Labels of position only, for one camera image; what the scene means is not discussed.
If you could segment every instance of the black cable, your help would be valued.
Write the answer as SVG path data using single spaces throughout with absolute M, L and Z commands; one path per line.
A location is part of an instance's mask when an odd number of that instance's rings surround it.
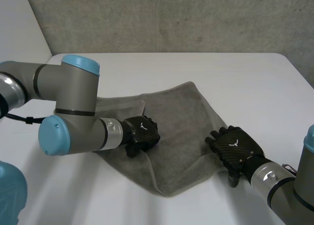
M 42 121 L 45 119 L 45 118 L 34 118 L 34 117 L 24 118 L 24 117 L 20 117 L 11 113 L 8 113 L 5 117 L 13 119 L 13 120 L 17 120 L 17 121 L 22 121 L 22 122 L 25 122 L 26 124 L 33 124 L 33 123 L 41 124 Z

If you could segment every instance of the cloth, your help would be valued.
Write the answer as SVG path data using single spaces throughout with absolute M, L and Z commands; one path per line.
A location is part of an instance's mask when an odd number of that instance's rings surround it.
M 224 169 L 205 138 L 226 124 L 192 82 L 152 94 L 98 98 L 96 106 L 97 117 L 124 120 L 143 114 L 158 124 L 159 143 L 132 159 L 124 146 L 97 152 L 151 193 L 174 196 Z

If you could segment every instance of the table surface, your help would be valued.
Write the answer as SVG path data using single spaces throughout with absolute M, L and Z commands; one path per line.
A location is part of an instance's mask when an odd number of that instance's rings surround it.
M 56 55 L 50 64 L 60 64 Z M 101 65 L 98 96 L 149 93 L 193 81 L 227 124 L 242 127 L 279 164 L 298 166 L 314 124 L 314 90 L 279 54 L 82 54 Z M 13 113 L 47 116 L 54 102 L 32 100 Z M 21 225 L 283 225 L 241 180 L 225 172 L 173 198 L 157 197 L 116 172 L 96 154 L 61 157 L 41 152 L 38 125 L 4 119 L 1 160 L 28 182 Z

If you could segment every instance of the logo on hand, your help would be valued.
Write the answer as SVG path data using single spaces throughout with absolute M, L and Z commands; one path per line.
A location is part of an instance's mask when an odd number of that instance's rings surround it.
M 147 130 L 147 128 L 145 128 L 145 127 L 143 126 L 143 123 L 141 123 L 141 128 Z
M 229 144 L 229 146 L 238 146 L 237 145 L 238 143 L 239 143 L 239 140 L 237 139 L 235 144 Z

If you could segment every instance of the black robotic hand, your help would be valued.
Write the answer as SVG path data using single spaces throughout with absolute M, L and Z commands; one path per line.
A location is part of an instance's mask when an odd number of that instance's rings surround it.
M 238 185 L 242 174 L 250 182 L 251 174 L 255 170 L 254 165 L 259 165 L 260 160 L 263 162 L 267 160 L 261 147 L 239 127 L 229 126 L 227 129 L 222 127 L 219 132 L 211 131 L 210 134 L 213 139 L 207 137 L 205 142 L 209 144 L 210 149 L 219 156 L 228 169 L 228 184 L 231 187 Z
M 151 149 L 160 140 L 157 124 L 146 116 L 127 118 L 121 122 L 126 131 L 125 139 L 127 156 L 135 157 L 140 150 Z

